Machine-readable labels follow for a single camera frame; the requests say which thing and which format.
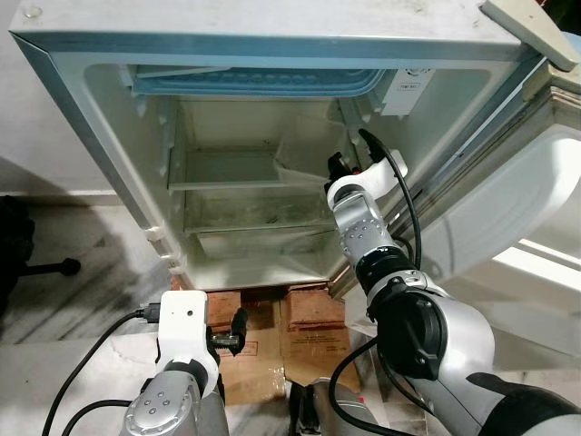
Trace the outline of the tilted clear fridge tray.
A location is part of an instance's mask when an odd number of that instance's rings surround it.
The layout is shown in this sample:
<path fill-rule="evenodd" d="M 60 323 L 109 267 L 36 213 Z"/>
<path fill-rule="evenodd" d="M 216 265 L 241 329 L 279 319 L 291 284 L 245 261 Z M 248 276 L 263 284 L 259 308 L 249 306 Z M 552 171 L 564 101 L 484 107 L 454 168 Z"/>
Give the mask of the tilted clear fridge tray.
<path fill-rule="evenodd" d="M 320 117 L 296 116 L 283 130 L 273 167 L 280 183 L 304 190 L 319 190 L 330 182 L 328 160 L 344 154 L 349 166 L 356 158 L 347 125 Z"/>

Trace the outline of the flat glass fridge shelf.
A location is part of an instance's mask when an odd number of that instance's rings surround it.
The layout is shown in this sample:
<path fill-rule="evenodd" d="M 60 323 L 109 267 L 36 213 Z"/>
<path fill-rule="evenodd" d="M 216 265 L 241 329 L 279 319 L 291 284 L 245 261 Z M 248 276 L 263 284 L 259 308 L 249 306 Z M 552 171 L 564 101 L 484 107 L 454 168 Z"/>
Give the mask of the flat glass fridge shelf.
<path fill-rule="evenodd" d="M 274 151 L 180 151 L 172 156 L 169 190 L 224 190 L 285 185 L 273 165 Z"/>

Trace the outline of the white fridge door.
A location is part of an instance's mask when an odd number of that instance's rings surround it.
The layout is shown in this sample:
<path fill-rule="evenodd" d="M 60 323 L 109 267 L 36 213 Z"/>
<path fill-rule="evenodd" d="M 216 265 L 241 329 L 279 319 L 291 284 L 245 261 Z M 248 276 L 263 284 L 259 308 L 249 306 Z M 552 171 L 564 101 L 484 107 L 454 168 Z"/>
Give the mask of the white fridge door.
<path fill-rule="evenodd" d="M 425 273 L 486 317 L 501 370 L 580 365 L 580 98 L 580 70 L 532 71 L 420 215 Z"/>

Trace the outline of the small grey fridge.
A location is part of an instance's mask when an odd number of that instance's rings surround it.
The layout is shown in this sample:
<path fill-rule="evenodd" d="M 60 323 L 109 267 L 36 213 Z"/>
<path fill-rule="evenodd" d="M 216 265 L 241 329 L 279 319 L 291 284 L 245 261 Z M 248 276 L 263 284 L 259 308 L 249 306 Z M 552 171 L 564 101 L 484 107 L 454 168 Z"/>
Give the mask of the small grey fridge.
<path fill-rule="evenodd" d="M 26 61 L 185 288 L 205 291 L 358 280 L 338 229 L 185 232 L 185 193 L 169 190 L 180 151 L 277 153 L 296 116 L 348 126 L 354 165 L 373 133 L 406 175 L 422 228 L 433 191 L 464 163 L 510 92 L 551 64 L 483 14 L 483 0 L 20 0 L 11 32 Z M 140 65 L 378 69 L 353 98 L 140 94 Z M 406 116 L 380 113 L 395 70 L 433 69 Z"/>

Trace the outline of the beige fridge hinge cover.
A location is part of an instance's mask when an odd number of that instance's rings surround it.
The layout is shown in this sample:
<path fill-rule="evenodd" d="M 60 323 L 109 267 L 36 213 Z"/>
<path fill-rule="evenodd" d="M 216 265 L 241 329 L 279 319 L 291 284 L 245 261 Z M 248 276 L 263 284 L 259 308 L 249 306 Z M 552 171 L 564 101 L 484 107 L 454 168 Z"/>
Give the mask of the beige fridge hinge cover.
<path fill-rule="evenodd" d="M 572 72 L 580 65 L 580 50 L 535 0 L 483 0 L 478 8 L 524 45 L 534 47 L 556 69 Z"/>

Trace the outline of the large brown cardboard box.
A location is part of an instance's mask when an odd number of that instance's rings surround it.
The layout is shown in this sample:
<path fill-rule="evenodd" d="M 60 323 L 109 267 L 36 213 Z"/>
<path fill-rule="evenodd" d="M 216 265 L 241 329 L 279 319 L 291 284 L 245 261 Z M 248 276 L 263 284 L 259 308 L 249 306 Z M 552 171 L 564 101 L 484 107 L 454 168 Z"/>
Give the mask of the large brown cardboard box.
<path fill-rule="evenodd" d="M 223 399 L 227 404 L 250 404 L 283 398 L 285 366 L 281 358 L 277 300 L 257 293 L 209 293 L 209 325 L 216 335 L 227 333 L 237 309 L 248 312 L 246 344 L 237 354 L 219 349 Z"/>

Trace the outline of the small brown cardboard box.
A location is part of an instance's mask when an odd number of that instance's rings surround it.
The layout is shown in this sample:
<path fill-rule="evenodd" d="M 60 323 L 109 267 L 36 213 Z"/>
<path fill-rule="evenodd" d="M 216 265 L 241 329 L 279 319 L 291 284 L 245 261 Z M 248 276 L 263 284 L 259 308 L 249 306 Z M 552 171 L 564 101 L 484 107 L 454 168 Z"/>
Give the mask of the small brown cardboard box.
<path fill-rule="evenodd" d="M 331 298 L 324 285 L 298 285 L 288 288 L 281 308 L 286 377 L 302 386 L 330 377 L 351 352 L 344 303 Z"/>

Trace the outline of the clear crisper cover shelf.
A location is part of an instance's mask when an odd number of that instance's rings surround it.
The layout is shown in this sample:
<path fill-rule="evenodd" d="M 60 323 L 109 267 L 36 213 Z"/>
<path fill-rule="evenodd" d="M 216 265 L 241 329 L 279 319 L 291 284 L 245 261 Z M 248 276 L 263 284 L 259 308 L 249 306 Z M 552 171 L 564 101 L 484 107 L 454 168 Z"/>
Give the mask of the clear crisper cover shelf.
<path fill-rule="evenodd" d="M 328 227 L 320 191 L 304 188 L 211 188 L 185 193 L 185 232 Z"/>

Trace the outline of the white thermostat box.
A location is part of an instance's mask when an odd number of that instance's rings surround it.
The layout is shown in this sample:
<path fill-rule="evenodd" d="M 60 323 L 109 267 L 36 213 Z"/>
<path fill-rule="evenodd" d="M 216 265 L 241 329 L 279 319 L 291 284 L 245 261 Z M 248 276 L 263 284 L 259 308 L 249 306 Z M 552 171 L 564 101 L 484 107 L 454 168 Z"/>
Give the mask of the white thermostat box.
<path fill-rule="evenodd" d="M 380 98 L 382 115 L 406 116 L 418 104 L 428 86 L 433 69 L 399 69 L 393 72 L 390 82 L 383 88 Z"/>

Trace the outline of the grey robot leg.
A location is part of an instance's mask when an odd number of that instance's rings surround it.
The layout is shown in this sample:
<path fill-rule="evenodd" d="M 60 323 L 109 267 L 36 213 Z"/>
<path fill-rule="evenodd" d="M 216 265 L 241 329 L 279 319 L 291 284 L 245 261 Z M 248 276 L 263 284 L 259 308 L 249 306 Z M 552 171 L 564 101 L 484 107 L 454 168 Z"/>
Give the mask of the grey robot leg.
<path fill-rule="evenodd" d="M 292 382 L 288 394 L 290 430 L 288 436 L 378 436 L 363 431 L 340 418 L 331 407 L 328 378 L 318 378 L 304 386 Z M 372 411 L 359 394 L 340 385 L 336 389 L 337 403 L 352 418 L 375 424 Z"/>

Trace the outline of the blue freezer compartment flap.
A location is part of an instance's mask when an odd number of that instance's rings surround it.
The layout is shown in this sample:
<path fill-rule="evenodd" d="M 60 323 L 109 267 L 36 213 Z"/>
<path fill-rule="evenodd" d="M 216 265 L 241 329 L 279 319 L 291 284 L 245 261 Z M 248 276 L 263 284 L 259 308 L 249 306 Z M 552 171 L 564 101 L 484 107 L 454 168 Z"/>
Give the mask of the blue freezer compartment flap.
<path fill-rule="evenodd" d="M 385 71 L 378 69 L 259 69 L 140 65 L 132 88 L 140 94 L 353 98 L 368 93 Z"/>

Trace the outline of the black chair base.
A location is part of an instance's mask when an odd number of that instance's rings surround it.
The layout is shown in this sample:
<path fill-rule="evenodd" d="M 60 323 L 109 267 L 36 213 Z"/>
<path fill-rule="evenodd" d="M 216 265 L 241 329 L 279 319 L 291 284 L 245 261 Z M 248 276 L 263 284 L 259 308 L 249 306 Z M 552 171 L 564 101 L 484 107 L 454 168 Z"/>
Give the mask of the black chair base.
<path fill-rule="evenodd" d="M 82 263 L 72 258 L 54 264 L 30 265 L 33 236 L 34 221 L 25 204 L 13 196 L 0 196 L 0 316 L 7 311 L 9 296 L 18 278 L 47 273 L 74 277 L 82 270 Z"/>

